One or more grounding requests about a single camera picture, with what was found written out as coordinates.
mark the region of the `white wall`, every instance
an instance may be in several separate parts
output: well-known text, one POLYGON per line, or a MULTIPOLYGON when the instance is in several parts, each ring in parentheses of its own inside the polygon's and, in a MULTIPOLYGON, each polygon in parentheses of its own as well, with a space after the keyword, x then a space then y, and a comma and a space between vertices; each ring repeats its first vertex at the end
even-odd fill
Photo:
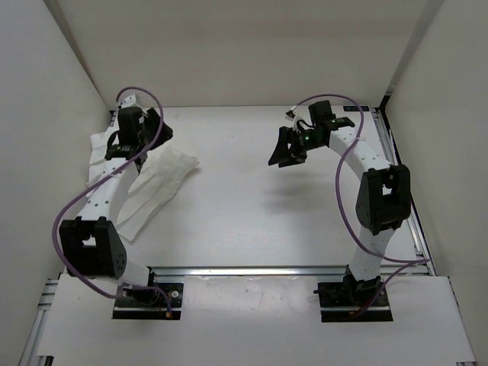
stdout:
POLYGON ((46 1, 59 2, 109 106, 126 81, 166 106, 294 104, 332 91, 379 105, 426 3, 46 1))
POLYGON ((0 363, 15 365, 60 269, 56 212, 87 178, 108 110, 41 1, 0 0, 0 363))
POLYGON ((482 365, 488 364, 487 15, 484 0, 446 0, 387 105, 435 267, 451 278, 482 365))

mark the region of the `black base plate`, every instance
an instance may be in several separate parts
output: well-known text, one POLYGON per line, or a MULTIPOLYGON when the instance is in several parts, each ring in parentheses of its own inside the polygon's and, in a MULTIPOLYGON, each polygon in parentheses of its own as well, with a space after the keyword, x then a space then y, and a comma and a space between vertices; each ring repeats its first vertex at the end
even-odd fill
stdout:
POLYGON ((171 300, 172 316, 166 312, 165 299, 158 297, 152 303, 141 303, 134 297, 126 296, 115 300, 112 319, 152 319, 152 320, 180 320, 181 303, 183 302, 183 284, 161 283, 157 284, 171 300), (178 292, 177 297, 172 297, 173 291, 178 292))
POLYGON ((322 323, 393 321, 390 308, 375 309, 375 307, 388 307, 390 305, 386 290, 375 300, 370 309, 360 316, 352 316, 351 311, 358 309, 365 302, 353 303, 342 282, 320 282, 317 293, 319 294, 322 323), (339 309, 344 307, 350 307, 352 310, 339 309))

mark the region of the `white floor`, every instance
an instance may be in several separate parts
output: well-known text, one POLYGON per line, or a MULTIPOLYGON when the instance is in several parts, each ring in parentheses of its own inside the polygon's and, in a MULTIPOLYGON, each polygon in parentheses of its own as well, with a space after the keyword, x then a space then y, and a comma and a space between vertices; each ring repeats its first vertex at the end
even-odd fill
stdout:
POLYGON ((393 322, 387 323, 321 323, 315 288, 312 277, 186 277, 181 320, 114 320, 112 300, 63 275, 38 354, 53 356, 53 366, 474 361, 447 278, 393 280, 393 322))
MULTIPOLYGON (((278 169, 268 159, 286 108, 167 108, 175 148, 201 161, 136 238, 129 256, 152 266, 344 266, 355 244, 339 216, 327 148, 278 169)), ((359 113, 344 113, 358 123, 359 113)), ((371 114, 364 137, 379 154, 371 114)), ((358 230, 359 182, 342 192, 358 230)), ((414 259, 406 223, 387 250, 414 259)), ((180 321, 113 320, 113 301, 61 277, 38 348, 53 366, 396 365, 474 361, 447 278, 401 277, 388 286, 393 322, 320 322, 314 277, 185 278, 180 321)))
MULTIPOLYGON (((303 165, 268 167, 286 107, 166 108, 175 131, 169 143, 201 164, 177 195, 146 225, 129 256, 152 266, 346 265, 355 244, 337 208, 334 174, 339 157, 330 149, 309 152, 303 165)), ((338 116, 359 123, 359 113, 338 116)), ((308 118, 306 108, 298 113, 308 118)), ((363 137, 382 156, 371 113, 363 137)), ((346 212, 359 230, 355 200, 359 181, 345 165, 346 212)), ((415 259, 405 222, 387 254, 415 259)))

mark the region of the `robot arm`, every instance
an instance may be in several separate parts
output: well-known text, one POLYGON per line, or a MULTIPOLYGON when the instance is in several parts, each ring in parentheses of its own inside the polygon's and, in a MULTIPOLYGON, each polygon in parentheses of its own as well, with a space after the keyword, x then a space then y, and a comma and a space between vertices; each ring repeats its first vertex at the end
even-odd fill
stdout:
MULTIPOLYGON (((118 111, 119 129, 108 140, 103 173, 99 179, 112 174, 133 158, 156 135, 159 115, 153 108, 143 112, 135 100, 134 96, 126 98, 118 111)), ((165 124, 153 149, 170 140, 172 135, 172 129, 165 124)), ((65 257, 87 278, 105 279, 120 285, 153 285, 150 268, 127 258, 114 226, 127 192, 145 160, 146 156, 141 156, 95 189, 77 217, 64 220, 59 227, 65 257)))
MULTIPOLYGON (((329 101, 309 106, 312 126, 303 128, 304 121, 291 112, 294 127, 281 127, 278 144, 268 164, 280 168, 302 164, 307 151, 328 146, 340 156, 353 144, 354 124, 347 117, 337 118, 329 101)), ((359 140, 346 156, 345 162, 360 179, 356 214, 361 223, 359 239, 370 252, 359 247, 346 271, 344 282, 352 296, 371 293, 380 286, 380 265, 390 238, 410 214, 409 170, 394 166, 380 157, 365 141, 359 140)))

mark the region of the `cable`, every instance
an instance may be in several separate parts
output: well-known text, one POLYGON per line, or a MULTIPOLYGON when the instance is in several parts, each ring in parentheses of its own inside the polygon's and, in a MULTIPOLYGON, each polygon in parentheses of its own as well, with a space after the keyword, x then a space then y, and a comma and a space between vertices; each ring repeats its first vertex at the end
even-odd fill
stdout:
MULTIPOLYGON (((137 91, 143 92, 145 94, 148 94, 148 96, 150 96, 154 100, 154 102, 158 105, 159 112, 161 114, 161 116, 160 116, 161 119, 159 122, 158 130, 156 131, 156 135, 154 136, 152 141, 146 147, 144 147, 134 157, 127 160, 124 164, 122 164, 117 169, 115 169, 112 172, 112 174, 106 175, 105 177, 103 177, 102 179, 100 179, 99 181, 94 183, 91 187, 85 189, 82 193, 78 194, 70 202, 68 202, 68 204, 65 207, 63 207, 61 209, 61 211, 56 215, 56 218, 54 219, 54 223, 53 223, 53 229, 51 231, 51 237, 52 237, 53 244, 54 244, 54 250, 56 251, 56 254, 59 256, 59 258, 61 259, 61 262, 63 262, 63 264, 69 269, 69 271, 71 273, 73 273, 81 282, 86 284, 88 287, 90 287, 97 294, 100 294, 101 296, 107 297, 109 299, 115 299, 115 298, 119 297, 121 289, 118 289, 116 294, 109 294, 108 292, 106 292, 106 291, 102 290, 101 288, 95 286, 93 283, 90 282, 89 279, 87 279, 87 277, 85 277, 83 274, 81 274, 79 271, 77 271, 76 268, 73 267, 73 265, 71 263, 69 263, 68 259, 63 254, 63 251, 59 245, 58 229, 59 229, 59 223, 61 222, 61 219, 63 218, 64 214, 69 210, 69 208, 71 208, 74 204, 76 204, 78 201, 80 201, 82 198, 84 198, 88 193, 90 193, 91 191, 100 187, 102 184, 104 184, 106 181, 111 179, 117 173, 122 172, 127 166, 129 166, 131 163, 135 162, 139 157, 141 157, 142 155, 147 153, 149 150, 151 150, 151 148, 154 146, 154 144, 156 143, 156 141, 159 138, 159 134, 161 133, 162 126, 164 124, 164 114, 162 111, 161 102, 149 90, 146 90, 144 88, 140 88, 138 86, 127 86, 126 88, 123 88, 122 90, 120 90, 119 93, 117 94, 117 97, 115 98, 117 103, 119 102, 119 99, 120 99, 120 96, 122 95, 122 93, 126 92, 127 90, 137 90, 137 91)), ((153 291, 159 292, 165 298, 166 303, 167 303, 168 312, 171 313, 172 308, 171 308, 169 297, 161 288, 137 286, 137 289, 138 290, 153 290, 153 291)))
POLYGON ((354 99, 352 99, 350 97, 347 97, 345 95, 340 95, 340 94, 312 95, 311 97, 308 97, 308 98, 303 99, 302 101, 299 101, 297 104, 295 104, 290 109, 290 111, 293 112, 295 110, 295 108, 299 107, 300 105, 302 105, 303 103, 305 103, 307 101, 311 101, 312 99, 323 98, 323 97, 325 97, 325 98, 331 98, 331 97, 332 98, 341 98, 341 99, 345 99, 347 101, 350 101, 352 104, 354 104, 356 106, 356 108, 358 109, 359 114, 361 116, 361 120, 359 122, 359 127, 358 127, 358 132, 356 133, 355 139, 352 142, 352 144, 342 154, 341 159, 339 160, 339 164, 337 165, 337 169, 335 171, 335 196, 337 198, 337 204, 339 206, 339 212, 341 214, 342 221, 344 221, 345 227, 348 230, 351 237, 353 238, 353 240, 356 242, 356 244, 359 246, 359 248, 361 248, 364 252, 366 252, 369 255, 373 255, 375 257, 385 259, 389 262, 405 264, 404 266, 397 269, 394 273, 390 274, 390 276, 388 276, 388 278, 385 280, 385 282, 380 286, 380 288, 378 289, 376 294, 371 298, 371 300, 368 301, 364 306, 362 306, 361 308, 359 308, 357 310, 357 313, 354 316, 359 316, 371 307, 371 305, 375 302, 375 300, 378 298, 378 296, 380 296, 381 291, 384 290, 384 288, 387 286, 387 283, 390 282, 393 277, 395 277, 401 271, 403 271, 404 269, 406 269, 408 267, 411 267, 413 265, 425 264, 425 263, 429 262, 429 260, 428 259, 420 259, 420 260, 415 260, 415 261, 409 261, 409 260, 405 260, 405 259, 394 259, 394 258, 386 257, 385 255, 381 255, 380 253, 373 252, 370 249, 366 248, 366 246, 364 246, 364 244, 361 242, 361 240, 359 240, 358 236, 355 234, 354 230, 352 229, 351 224, 349 223, 347 216, 345 215, 344 204, 342 203, 342 196, 341 196, 341 189, 340 189, 340 178, 341 178, 342 165, 344 164, 345 158, 355 148, 356 144, 359 141, 359 138, 361 137, 361 132, 362 132, 363 126, 364 126, 364 112, 361 108, 361 105, 359 105, 358 102, 356 102, 354 99))
POLYGON ((360 316, 360 315, 366 313, 366 311, 368 311, 368 309, 374 304, 374 302, 376 301, 376 299, 381 295, 381 293, 383 292, 383 290, 387 286, 388 282, 390 282, 393 279, 393 277, 395 277, 396 275, 398 275, 401 271, 403 271, 404 269, 407 269, 408 267, 411 267, 413 265, 415 265, 415 264, 413 264, 413 263, 407 263, 406 265, 403 265, 402 267, 398 268, 395 272, 393 272, 392 274, 390 274, 387 277, 387 279, 384 281, 384 283, 380 286, 380 288, 378 288, 378 291, 376 291, 376 294, 374 294, 374 296, 365 305, 363 305, 362 307, 360 307, 359 309, 357 309, 354 312, 354 314, 352 314, 351 316, 349 316, 347 319, 355 318, 356 316, 360 316))

